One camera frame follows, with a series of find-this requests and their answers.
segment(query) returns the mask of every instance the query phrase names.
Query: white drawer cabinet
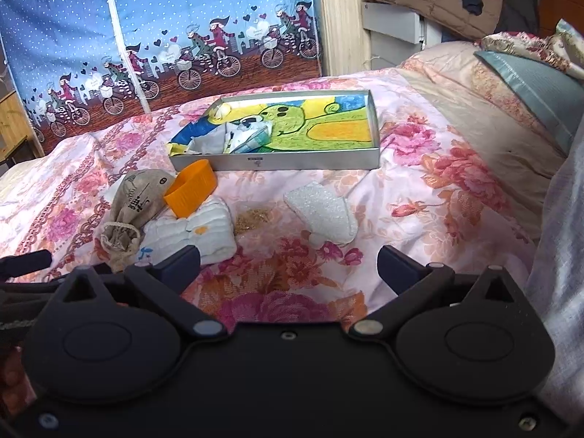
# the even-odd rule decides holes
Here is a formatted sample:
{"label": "white drawer cabinet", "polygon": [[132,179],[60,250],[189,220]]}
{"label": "white drawer cabinet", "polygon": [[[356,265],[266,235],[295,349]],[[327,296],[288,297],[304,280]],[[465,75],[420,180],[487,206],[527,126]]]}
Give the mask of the white drawer cabinet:
{"label": "white drawer cabinet", "polygon": [[363,3],[363,28],[371,31],[371,68],[391,68],[442,42],[442,27],[409,8]]}

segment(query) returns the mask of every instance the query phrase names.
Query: blue curtain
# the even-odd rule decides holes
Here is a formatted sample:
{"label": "blue curtain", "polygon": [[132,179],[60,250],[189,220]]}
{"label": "blue curtain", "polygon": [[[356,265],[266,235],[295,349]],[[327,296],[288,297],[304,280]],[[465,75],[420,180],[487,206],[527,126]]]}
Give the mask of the blue curtain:
{"label": "blue curtain", "polygon": [[142,113],[137,92],[156,110],[321,74],[313,0],[115,0],[130,64],[107,0],[0,5],[7,60],[46,152]]}

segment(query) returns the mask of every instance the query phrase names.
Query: silver screw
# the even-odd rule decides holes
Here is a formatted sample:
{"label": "silver screw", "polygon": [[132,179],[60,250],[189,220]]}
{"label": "silver screw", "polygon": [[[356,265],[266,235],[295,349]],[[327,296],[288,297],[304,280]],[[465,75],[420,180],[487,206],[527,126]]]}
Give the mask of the silver screw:
{"label": "silver screw", "polygon": [[294,331],[284,331],[280,337],[282,339],[284,339],[285,341],[293,341],[294,339],[296,339],[298,336],[296,335],[296,333]]}
{"label": "silver screw", "polygon": [[53,414],[40,414],[39,424],[46,430],[56,430],[59,427],[59,420]]}
{"label": "silver screw", "polygon": [[206,319],[196,323],[195,326],[193,326],[193,331],[199,336],[217,336],[223,331],[223,324],[212,319]]}
{"label": "silver screw", "polygon": [[524,416],[519,420],[519,428],[523,431],[533,431],[537,426],[537,420],[532,416]]}
{"label": "silver screw", "polygon": [[383,331],[383,324],[373,319],[362,319],[354,324],[353,329],[363,336],[375,336]]}

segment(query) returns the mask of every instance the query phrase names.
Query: blue-green cushion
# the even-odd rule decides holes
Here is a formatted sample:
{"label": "blue-green cushion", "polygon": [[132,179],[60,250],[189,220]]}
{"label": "blue-green cushion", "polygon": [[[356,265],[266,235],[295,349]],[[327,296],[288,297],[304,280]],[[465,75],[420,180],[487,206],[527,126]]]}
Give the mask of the blue-green cushion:
{"label": "blue-green cushion", "polygon": [[541,62],[493,51],[475,54],[501,76],[560,147],[569,152],[584,114],[582,86]]}

